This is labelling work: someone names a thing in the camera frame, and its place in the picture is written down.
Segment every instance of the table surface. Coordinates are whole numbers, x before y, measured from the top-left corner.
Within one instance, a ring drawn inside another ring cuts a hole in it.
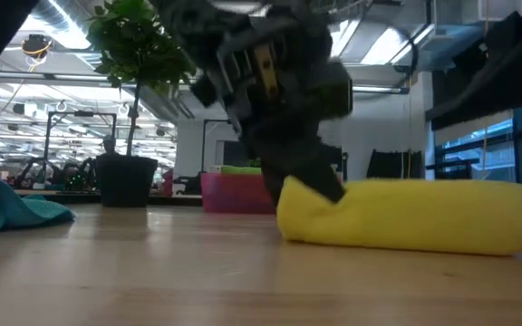
[[[0,326],[522,326],[522,255],[292,244],[272,216],[201,208],[73,210],[0,233]]]

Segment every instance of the pink container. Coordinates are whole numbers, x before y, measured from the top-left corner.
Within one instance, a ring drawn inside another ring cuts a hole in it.
[[[261,175],[203,173],[200,186],[207,213],[276,213]]]

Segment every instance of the window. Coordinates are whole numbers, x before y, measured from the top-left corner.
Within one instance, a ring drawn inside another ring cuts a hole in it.
[[[515,149],[513,142],[505,142],[487,146],[487,155],[483,156],[483,148],[468,149],[456,153],[446,154],[445,160],[478,159],[472,164],[472,178],[496,181],[516,181]]]
[[[513,132],[513,120],[508,119],[504,120],[500,123],[494,124],[487,128],[487,138],[500,136],[500,135],[510,135]],[[455,147],[458,145],[468,144],[473,141],[483,140],[485,138],[485,130],[477,130],[472,132],[466,136],[462,136],[459,139],[454,139],[453,141],[448,141],[444,144],[444,148],[448,149],[451,147]]]

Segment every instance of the blue towel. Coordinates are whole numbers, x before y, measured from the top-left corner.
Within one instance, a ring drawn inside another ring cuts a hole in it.
[[[73,219],[74,214],[68,207],[46,201],[41,196],[22,199],[0,180],[0,231],[55,225]]]

